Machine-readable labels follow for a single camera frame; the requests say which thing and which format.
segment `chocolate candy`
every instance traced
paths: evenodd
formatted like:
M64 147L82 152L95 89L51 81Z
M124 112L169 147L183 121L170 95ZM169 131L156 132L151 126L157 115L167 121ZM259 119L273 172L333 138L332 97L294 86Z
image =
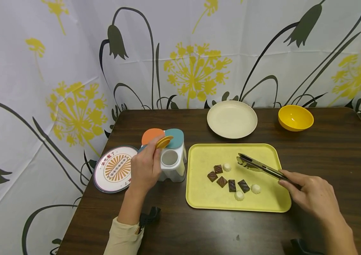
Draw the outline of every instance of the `chocolate candy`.
M229 180L229 192L236 192L236 181Z
M222 188L227 184L227 180L223 176L221 176L216 182Z
M221 173L223 173L223 169L222 169L222 166L221 166L221 165L214 166L213 169L215 170L215 173L216 173L216 174L221 174Z
M214 182L217 179L217 174L215 171L212 171L207 175L207 177L211 182Z
M245 180L241 180L241 181L239 181L237 184L240 186L241 190L242 190L244 193L246 193L247 191L250 190L250 187L247 185L247 183L246 183Z

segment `toy dispenser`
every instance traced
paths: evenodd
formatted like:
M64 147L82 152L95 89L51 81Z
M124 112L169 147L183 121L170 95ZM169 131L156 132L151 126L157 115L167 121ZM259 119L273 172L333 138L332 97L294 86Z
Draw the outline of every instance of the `toy dispenser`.
M158 135L173 136L170 143L161 151L161 176L159 181L162 182L170 179L173 182L183 182L186 176L185 164L187 163L187 153L184 143L183 131L180 129L148 129L143 137L142 144L138 153L145 148L146 144Z

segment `white plate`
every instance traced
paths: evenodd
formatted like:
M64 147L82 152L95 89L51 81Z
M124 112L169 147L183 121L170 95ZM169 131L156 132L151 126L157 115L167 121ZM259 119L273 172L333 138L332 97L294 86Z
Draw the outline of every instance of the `white plate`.
M216 134L238 139L245 137L257 126L257 115L253 108L239 101L222 101L210 108L207 123Z
M105 153L94 170L94 184L105 193L116 193L130 184L130 161L138 151L131 146L120 146Z

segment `dark brown tabletop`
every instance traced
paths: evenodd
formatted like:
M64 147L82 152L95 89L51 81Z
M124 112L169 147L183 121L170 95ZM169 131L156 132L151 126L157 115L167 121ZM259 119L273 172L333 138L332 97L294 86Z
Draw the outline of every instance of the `dark brown tabletop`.
M267 143L277 149L284 169L318 175L334 186L339 207L352 227L361 254L361 120L344 107L310 108L314 125L289 132L277 121L278 109L258 108L258 126L249 136L228 140L214 134L202 110L126 110L105 146L139 147L149 128L182 129L189 149L196 143ZM185 199L186 180L158 182L143 212L162 209L158 222L145 229L138 254L292 254L290 239L302 237L323 251L318 224L293 204L286 213L193 209ZM124 191L105 194L90 180L57 255L102 255L111 222Z

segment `orange and white pattern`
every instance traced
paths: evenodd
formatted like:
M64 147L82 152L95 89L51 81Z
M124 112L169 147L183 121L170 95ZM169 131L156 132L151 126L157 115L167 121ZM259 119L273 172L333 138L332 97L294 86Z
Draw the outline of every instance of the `orange and white pattern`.
M119 154L113 157L105 166L104 176L109 182L119 182L130 173L131 156Z

